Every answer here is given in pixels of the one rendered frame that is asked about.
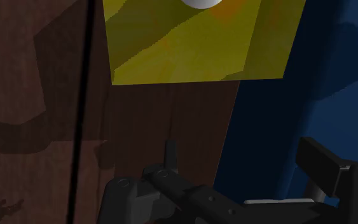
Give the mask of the yellow robot stand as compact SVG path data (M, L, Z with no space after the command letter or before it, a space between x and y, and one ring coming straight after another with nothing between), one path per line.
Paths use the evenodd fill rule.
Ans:
M281 79L306 0L102 0L113 85Z

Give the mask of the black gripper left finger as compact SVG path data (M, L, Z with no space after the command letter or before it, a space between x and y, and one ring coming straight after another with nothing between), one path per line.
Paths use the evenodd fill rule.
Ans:
M164 161L144 168L141 179L114 178L104 189L97 224L246 224L244 207L177 173L177 150L165 143Z

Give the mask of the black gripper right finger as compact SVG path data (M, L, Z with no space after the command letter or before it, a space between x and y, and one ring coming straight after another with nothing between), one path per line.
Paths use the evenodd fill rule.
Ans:
M339 200L319 218L320 224L358 224L358 162L340 158L311 137L301 137L296 163L309 178L305 197L317 204L323 203L322 195Z

